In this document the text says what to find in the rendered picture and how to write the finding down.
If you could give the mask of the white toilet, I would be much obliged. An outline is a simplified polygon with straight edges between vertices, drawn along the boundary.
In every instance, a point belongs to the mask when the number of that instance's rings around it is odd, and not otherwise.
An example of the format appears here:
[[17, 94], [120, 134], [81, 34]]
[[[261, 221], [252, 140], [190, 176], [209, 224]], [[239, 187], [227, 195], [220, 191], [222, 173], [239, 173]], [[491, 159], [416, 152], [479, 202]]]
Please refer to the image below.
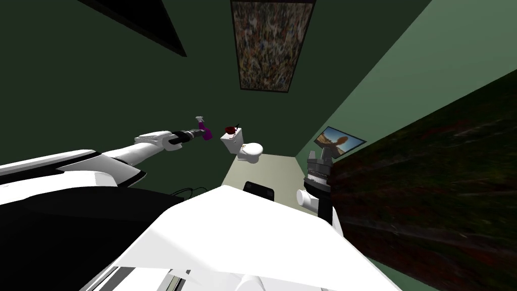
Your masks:
[[263, 147], [259, 143], [246, 143], [243, 138], [242, 128], [239, 127], [235, 135], [224, 133], [220, 140], [231, 154], [236, 155], [237, 160], [249, 163], [257, 163], [263, 153]]

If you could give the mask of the small blue orange wall picture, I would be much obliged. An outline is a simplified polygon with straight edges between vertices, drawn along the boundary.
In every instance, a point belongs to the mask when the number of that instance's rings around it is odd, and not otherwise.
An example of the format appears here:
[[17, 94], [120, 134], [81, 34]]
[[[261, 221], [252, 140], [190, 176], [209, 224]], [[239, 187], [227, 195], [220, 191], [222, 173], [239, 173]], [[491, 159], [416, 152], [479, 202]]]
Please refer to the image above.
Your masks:
[[329, 148], [333, 159], [338, 159], [364, 143], [365, 140], [354, 137], [336, 128], [327, 126], [314, 141], [319, 147]]

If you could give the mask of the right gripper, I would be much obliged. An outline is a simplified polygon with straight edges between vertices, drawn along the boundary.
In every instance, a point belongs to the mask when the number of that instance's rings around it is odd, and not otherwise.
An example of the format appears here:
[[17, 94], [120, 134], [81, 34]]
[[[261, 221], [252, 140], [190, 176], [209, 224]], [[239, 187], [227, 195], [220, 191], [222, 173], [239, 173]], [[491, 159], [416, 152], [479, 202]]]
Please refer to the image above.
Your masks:
[[322, 148], [321, 157], [316, 157], [315, 151], [310, 151], [307, 159], [308, 163], [314, 164], [332, 164], [332, 151], [328, 147]]

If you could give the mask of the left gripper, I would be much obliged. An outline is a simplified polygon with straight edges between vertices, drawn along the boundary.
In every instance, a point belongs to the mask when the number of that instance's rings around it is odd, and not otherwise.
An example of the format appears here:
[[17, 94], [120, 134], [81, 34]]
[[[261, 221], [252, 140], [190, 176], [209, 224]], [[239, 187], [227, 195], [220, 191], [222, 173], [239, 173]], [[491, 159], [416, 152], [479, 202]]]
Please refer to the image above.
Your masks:
[[173, 138], [173, 144], [180, 144], [188, 142], [196, 137], [202, 137], [205, 134], [205, 130], [202, 129], [191, 129], [181, 130], [173, 132], [175, 138]]

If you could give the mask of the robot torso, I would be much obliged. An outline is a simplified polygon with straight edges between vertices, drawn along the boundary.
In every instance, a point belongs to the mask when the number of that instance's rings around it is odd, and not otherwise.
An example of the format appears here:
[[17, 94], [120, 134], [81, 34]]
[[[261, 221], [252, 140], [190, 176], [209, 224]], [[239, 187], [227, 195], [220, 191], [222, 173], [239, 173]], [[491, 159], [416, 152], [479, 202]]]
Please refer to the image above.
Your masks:
[[223, 185], [167, 209], [81, 291], [401, 291], [325, 221]]

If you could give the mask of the purple spray bottle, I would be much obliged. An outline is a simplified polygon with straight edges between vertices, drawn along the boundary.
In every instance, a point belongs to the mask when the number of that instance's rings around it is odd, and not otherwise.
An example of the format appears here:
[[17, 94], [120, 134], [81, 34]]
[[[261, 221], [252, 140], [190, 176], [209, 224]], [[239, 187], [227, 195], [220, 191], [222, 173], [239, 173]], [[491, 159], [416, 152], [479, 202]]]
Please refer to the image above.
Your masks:
[[203, 136], [202, 138], [204, 140], [210, 140], [212, 139], [212, 133], [211, 131], [204, 125], [204, 120], [203, 120], [203, 117], [202, 116], [197, 116], [195, 117], [196, 120], [198, 121], [198, 127], [199, 127], [199, 130], [202, 130], [204, 133], [203, 133]]

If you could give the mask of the speckled abstract wall painting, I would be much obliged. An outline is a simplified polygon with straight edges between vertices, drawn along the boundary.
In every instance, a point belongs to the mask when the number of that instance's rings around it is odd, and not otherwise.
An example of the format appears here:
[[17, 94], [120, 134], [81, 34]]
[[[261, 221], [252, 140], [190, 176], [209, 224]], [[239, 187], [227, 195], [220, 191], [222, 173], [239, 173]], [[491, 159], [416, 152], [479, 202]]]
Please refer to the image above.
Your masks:
[[230, 0], [241, 90], [287, 93], [317, 0]]

